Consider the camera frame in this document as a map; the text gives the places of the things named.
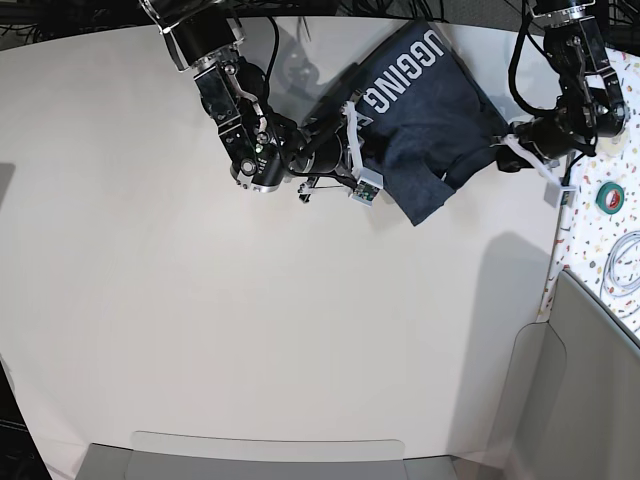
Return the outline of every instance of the white backdrop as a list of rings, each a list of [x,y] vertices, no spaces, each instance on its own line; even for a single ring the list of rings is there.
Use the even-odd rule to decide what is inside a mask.
[[[243,52],[265,66],[271,28],[244,23]],[[293,115],[400,25],[309,19],[309,43],[296,19],[280,24],[272,99]],[[519,115],[515,35],[445,32]],[[555,79],[534,55],[520,88],[549,106]],[[413,228],[388,197],[305,206],[298,182],[236,187],[155,28],[2,52],[0,72],[0,166],[15,167],[0,207],[0,355],[55,475],[136,430],[398,439],[406,457],[483,449],[552,248],[557,213],[535,172],[490,166]]]

